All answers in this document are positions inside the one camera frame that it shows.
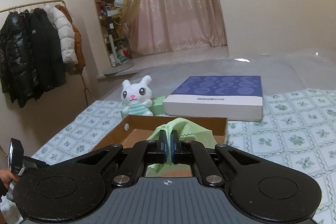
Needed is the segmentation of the person's left hand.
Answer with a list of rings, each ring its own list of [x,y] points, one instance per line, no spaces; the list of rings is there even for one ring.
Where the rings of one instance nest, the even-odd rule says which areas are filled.
[[[0,196],[5,196],[12,181],[19,181],[20,177],[11,173],[9,169],[0,170]]]

